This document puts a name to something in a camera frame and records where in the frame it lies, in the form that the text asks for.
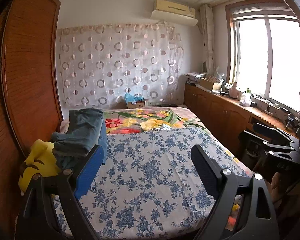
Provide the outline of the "right hand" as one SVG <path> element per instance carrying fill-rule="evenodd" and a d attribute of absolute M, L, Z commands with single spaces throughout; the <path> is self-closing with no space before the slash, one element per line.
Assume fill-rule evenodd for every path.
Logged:
<path fill-rule="evenodd" d="M 275 207 L 286 203 L 300 205 L 300 178 L 276 172 L 272 178 L 269 192 Z"/>

